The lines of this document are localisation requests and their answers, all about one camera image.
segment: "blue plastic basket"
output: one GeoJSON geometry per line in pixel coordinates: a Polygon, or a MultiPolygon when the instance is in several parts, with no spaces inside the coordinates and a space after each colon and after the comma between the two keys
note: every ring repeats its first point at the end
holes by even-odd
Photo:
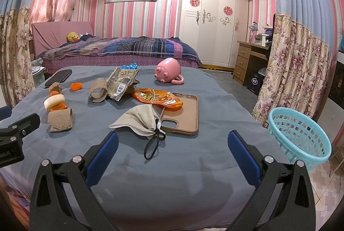
{"type": "Polygon", "coordinates": [[[302,160],[308,172],[328,160],[331,143],[326,133],[312,119],[288,108],[270,111],[269,133],[274,135],[291,164],[302,160]]]}

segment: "black strap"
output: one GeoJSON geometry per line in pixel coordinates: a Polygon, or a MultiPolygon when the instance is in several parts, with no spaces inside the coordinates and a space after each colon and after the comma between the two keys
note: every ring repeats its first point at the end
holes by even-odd
{"type": "Polygon", "coordinates": [[[146,147],[144,148],[144,152],[143,152],[143,155],[144,155],[144,158],[146,158],[147,160],[151,160],[155,154],[155,152],[157,151],[158,149],[158,146],[159,146],[159,141],[163,141],[165,138],[166,138],[166,135],[163,133],[163,132],[160,132],[159,128],[158,128],[158,122],[159,122],[159,119],[156,119],[155,120],[155,124],[156,124],[156,128],[155,128],[155,134],[154,136],[148,141],[148,143],[146,144],[146,147]],[[154,140],[157,140],[157,144],[155,145],[155,148],[152,152],[152,154],[147,157],[147,151],[149,149],[149,147],[151,146],[151,144],[153,143],[154,140]]]}

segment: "blue gripper pad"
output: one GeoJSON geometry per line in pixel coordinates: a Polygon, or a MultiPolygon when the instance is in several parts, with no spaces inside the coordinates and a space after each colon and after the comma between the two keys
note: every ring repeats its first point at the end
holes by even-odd
{"type": "Polygon", "coordinates": [[[98,184],[112,157],[118,149],[118,136],[112,133],[86,168],[85,183],[88,188],[98,184]]]}
{"type": "Polygon", "coordinates": [[[257,188],[261,183],[260,167],[240,138],[234,131],[230,132],[228,134],[228,148],[232,152],[247,182],[257,188]]]}

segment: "wooden desk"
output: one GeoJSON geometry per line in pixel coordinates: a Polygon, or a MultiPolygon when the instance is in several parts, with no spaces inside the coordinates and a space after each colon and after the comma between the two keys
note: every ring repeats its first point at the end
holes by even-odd
{"type": "Polygon", "coordinates": [[[268,66],[270,50],[268,47],[238,41],[239,50],[233,72],[233,78],[243,86],[247,86],[251,72],[258,72],[268,66]]]}

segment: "red paper decoration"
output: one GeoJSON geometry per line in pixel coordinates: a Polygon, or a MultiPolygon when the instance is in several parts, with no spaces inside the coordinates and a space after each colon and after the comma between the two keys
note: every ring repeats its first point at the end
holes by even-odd
{"type": "Polygon", "coordinates": [[[224,7],[224,8],[223,8],[223,12],[224,12],[226,15],[228,15],[228,16],[230,16],[230,15],[233,14],[233,10],[232,10],[231,7],[224,7]]]}
{"type": "Polygon", "coordinates": [[[200,0],[190,0],[190,4],[191,4],[192,7],[197,8],[197,7],[200,6],[201,1],[200,0]]]}

